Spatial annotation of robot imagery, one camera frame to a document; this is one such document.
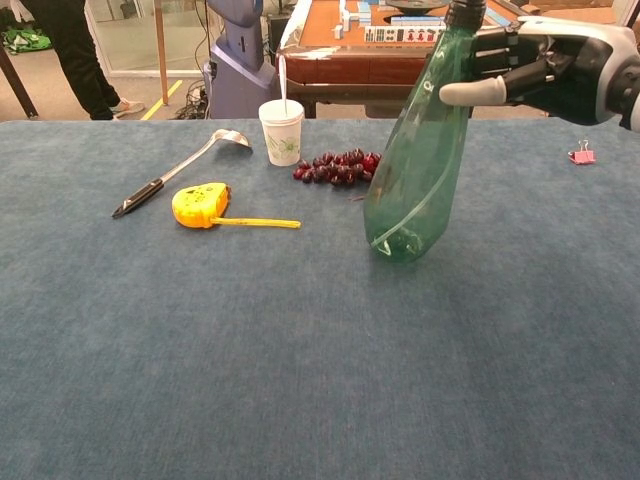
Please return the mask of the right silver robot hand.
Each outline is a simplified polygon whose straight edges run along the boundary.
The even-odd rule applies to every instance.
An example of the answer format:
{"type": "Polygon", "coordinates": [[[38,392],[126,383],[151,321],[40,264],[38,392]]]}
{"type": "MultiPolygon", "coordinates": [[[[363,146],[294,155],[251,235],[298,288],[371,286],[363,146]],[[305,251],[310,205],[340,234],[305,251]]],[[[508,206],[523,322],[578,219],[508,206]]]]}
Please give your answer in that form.
{"type": "Polygon", "coordinates": [[[521,16],[479,31],[471,76],[440,89],[452,106],[526,105],[592,126],[620,118],[639,129],[639,52],[628,27],[521,16]]]}

